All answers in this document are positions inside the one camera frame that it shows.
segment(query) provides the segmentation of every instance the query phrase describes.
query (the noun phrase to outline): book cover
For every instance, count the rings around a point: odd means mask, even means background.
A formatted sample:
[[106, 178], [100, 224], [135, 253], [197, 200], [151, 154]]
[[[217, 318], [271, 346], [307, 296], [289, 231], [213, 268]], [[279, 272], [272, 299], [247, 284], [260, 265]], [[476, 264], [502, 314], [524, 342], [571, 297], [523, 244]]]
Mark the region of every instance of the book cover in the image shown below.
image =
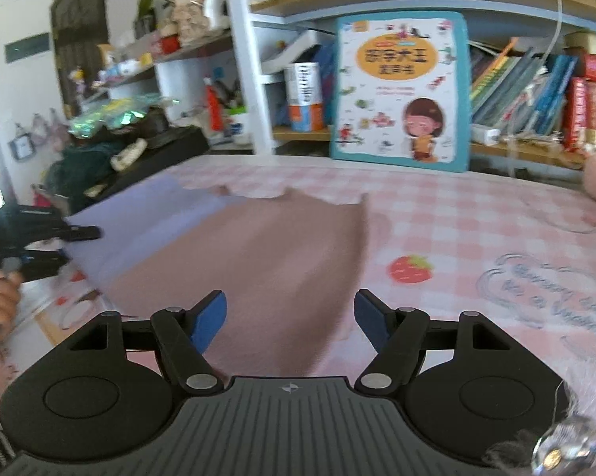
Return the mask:
[[567, 65], [567, 57], [563, 55], [555, 56], [553, 65], [551, 65], [552, 57], [554, 56], [550, 56], [548, 59], [548, 63], [550, 64], [550, 78], [548, 80], [547, 86], [544, 88], [543, 92], [538, 98], [538, 101], [534, 105], [534, 112], [532, 113], [532, 116], [530, 116], [529, 120], [525, 124], [526, 131], [534, 130], [537, 125], [537, 120], [540, 118], [540, 116], [547, 112], [547, 109], [553, 98], [554, 91], [558, 87], [559, 80], [563, 76], [563, 71]]
[[584, 145], [587, 126], [587, 81], [573, 77], [567, 88], [567, 106], [563, 119], [563, 147], [575, 152]]
[[509, 61], [509, 57], [505, 57], [500, 61], [500, 63], [497, 63], [496, 68], [488, 71], [488, 74], [485, 75], [484, 77], [482, 77], [481, 80], [479, 81], [479, 83], [477, 85], [474, 85], [470, 89], [470, 99], [475, 98], [483, 90], [483, 88], [486, 87], [490, 83], [490, 81], [499, 72], [499, 70], [503, 69], [503, 66], [505, 66], [508, 61]]
[[506, 57], [499, 66], [494, 68], [493, 71], [488, 73], [487, 77], [481, 81], [481, 84], [470, 95], [470, 100], [473, 103], [473, 112], [476, 112], [481, 104], [483, 104], [483, 102], [489, 98], [492, 92], [499, 87], [499, 81], [502, 82], [503, 79], [505, 79], [511, 69], [516, 66], [518, 60], [518, 57]]
[[522, 132], [527, 120], [532, 115], [534, 102], [538, 100], [549, 78], [550, 75], [548, 73], [534, 77], [530, 90], [524, 91], [516, 98], [515, 107], [506, 109], [494, 124], [494, 128], [506, 132], [510, 130], [511, 126], [512, 133]]
[[508, 45], [503, 48], [503, 50], [501, 50], [501, 53], [497, 56], [497, 58], [492, 62], [492, 64], [490, 64], [490, 66], [488, 66], [488, 68], [481, 74], [481, 77], [479, 77], [473, 84], [473, 87], [477, 87], [477, 85], [479, 84], [479, 82], [481, 82], [481, 79], [483, 79], [483, 77], [485, 77], [490, 71], [492, 71], [494, 68], [497, 67], [497, 65], [499, 65], [499, 63], [508, 56], [510, 50], [513, 49], [514, 45], [516, 44], [516, 38], [513, 37], [510, 42], [508, 43]]
[[550, 125], [552, 115], [558, 112], [556, 107], [559, 105], [558, 103], [560, 101], [564, 100], [565, 90], [567, 89], [567, 85], [569, 85], [569, 80], [572, 78], [573, 71], [575, 69], [576, 63], [578, 62], [578, 57], [566, 57], [567, 59], [565, 62], [567, 63], [567, 66], [565, 67], [565, 72], [558, 81], [558, 87], [556, 88], [547, 112], [541, 114], [542, 119], [538, 119], [536, 122], [536, 134], [547, 134], [546, 130]]
[[499, 68], [489, 74], [490, 79], [484, 81], [484, 84], [481, 84], [482, 87], [475, 97], [470, 99], [472, 102], [472, 113], [476, 113], [494, 91], [496, 91], [496, 88], [499, 87], [501, 82], [507, 77], [508, 73], [512, 71], [514, 66], [516, 66], [518, 59], [519, 58], [517, 57], [508, 57], [506, 62], [502, 63]]
[[338, 19], [334, 159], [467, 170], [470, 62], [457, 12]]
[[584, 144], [589, 152], [596, 151], [596, 82], [587, 81], [587, 128]]
[[575, 55], [579, 58], [578, 69], [575, 72], [577, 77], [584, 77], [591, 82], [596, 82], [596, 54], [588, 54], [583, 48], [566, 48], [565, 53]]
[[500, 94], [500, 98], [495, 106], [488, 112], [483, 124], [487, 126], [494, 125], [497, 120], [503, 116], [505, 109], [507, 109], [512, 102], [532, 83], [534, 77], [540, 68], [540, 59], [530, 59], [529, 64], [519, 76], [518, 80], [508, 89]]
[[492, 112], [492, 110], [496, 107], [499, 103], [499, 100], [505, 96], [507, 91], [513, 87], [513, 85], [518, 82], [521, 76], [524, 74], [525, 69], [528, 65], [530, 65], [532, 60], [532, 50], [528, 50], [525, 55], [523, 55], [519, 62], [516, 63], [512, 71], [507, 75], [505, 80], [502, 84], [497, 87], [496, 91], [491, 95], [485, 103], [479, 108], [479, 110], [473, 115], [472, 121], [473, 123], [481, 123], [483, 124], [484, 121], [488, 118], [488, 115]]
[[561, 114], [563, 113], [565, 106], [565, 94], [561, 93], [556, 95], [556, 98], [551, 104], [550, 111], [547, 113], [543, 126], [541, 128], [541, 136], [549, 136], [557, 124], [561, 122]]

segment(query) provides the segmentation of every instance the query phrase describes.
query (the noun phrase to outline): pink checkered tablecloth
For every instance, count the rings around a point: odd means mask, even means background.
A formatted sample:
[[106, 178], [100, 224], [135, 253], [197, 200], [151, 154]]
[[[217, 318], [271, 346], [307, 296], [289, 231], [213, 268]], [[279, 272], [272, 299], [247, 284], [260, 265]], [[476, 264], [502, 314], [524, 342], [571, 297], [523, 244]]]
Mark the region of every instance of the pink checkered tablecloth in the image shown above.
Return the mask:
[[[388, 226], [362, 288], [392, 308], [417, 307], [435, 319], [481, 311], [552, 365], [568, 356], [596, 361], [596, 232], [566, 232], [537, 218], [588, 229], [596, 223], [596, 203], [579, 192], [477, 173], [306, 157], [208, 156], [170, 172], [187, 188], [225, 184], [246, 197], [274, 197], [287, 187], [332, 203], [368, 194], [371, 219]], [[425, 280], [402, 282], [396, 260], [400, 267], [422, 260], [427, 271], [413, 279]], [[355, 341], [365, 346], [360, 336]], [[349, 356], [349, 346], [340, 346], [341, 357]], [[370, 359], [363, 347], [358, 356]]]

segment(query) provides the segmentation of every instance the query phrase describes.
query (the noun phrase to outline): cartoon girl illustration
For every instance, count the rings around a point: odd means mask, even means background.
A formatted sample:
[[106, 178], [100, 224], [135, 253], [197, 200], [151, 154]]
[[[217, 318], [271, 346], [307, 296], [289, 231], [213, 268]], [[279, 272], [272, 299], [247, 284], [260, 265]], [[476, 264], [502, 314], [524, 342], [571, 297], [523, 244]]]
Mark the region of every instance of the cartoon girl illustration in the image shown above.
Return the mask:
[[351, 132], [353, 131], [353, 127], [350, 123], [345, 123], [338, 135], [340, 136], [340, 141], [347, 142], [351, 139]]
[[443, 132], [443, 113], [437, 102], [417, 98], [404, 110], [404, 132], [410, 136], [410, 149], [415, 161], [437, 162], [433, 156], [435, 138]]

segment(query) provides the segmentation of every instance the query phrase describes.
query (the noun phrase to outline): white container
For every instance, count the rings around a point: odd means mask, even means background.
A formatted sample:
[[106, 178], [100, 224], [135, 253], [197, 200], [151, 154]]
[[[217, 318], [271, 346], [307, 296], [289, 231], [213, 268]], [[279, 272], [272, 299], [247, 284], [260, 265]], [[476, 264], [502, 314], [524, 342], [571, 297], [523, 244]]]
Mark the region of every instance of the white container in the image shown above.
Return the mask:
[[287, 103], [313, 105], [322, 103], [318, 63], [294, 63], [285, 68]]
[[230, 114], [228, 120], [229, 132], [232, 136], [232, 141], [240, 145], [251, 144], [252, 134], [250, 131], [249, 113], [244, 111], [238, 114]]

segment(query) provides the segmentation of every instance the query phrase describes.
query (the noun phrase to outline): children's book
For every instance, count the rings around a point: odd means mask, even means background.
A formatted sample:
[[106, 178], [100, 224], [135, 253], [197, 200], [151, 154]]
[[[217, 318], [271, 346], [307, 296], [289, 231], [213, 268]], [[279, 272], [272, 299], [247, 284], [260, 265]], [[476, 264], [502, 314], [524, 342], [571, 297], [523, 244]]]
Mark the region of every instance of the children's book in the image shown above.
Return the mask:
[[345, 16], [337, 41], [334, 159], [467, 170], [471, 74], [461, 14]]

